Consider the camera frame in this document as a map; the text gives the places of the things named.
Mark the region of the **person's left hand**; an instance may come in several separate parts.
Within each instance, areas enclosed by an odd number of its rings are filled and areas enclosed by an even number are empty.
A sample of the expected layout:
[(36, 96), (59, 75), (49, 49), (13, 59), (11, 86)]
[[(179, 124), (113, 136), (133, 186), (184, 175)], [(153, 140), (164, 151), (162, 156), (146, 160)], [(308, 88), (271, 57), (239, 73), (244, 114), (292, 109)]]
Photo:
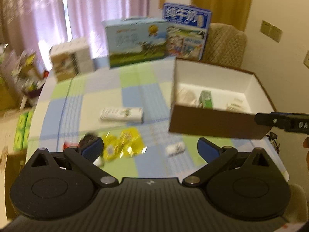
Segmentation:
[(307, 170), (309, 171), (309, 137), (306, 137), (303, 141), (303, 147), (307, 150), (306, 154), (306, 164), (307, 164)]

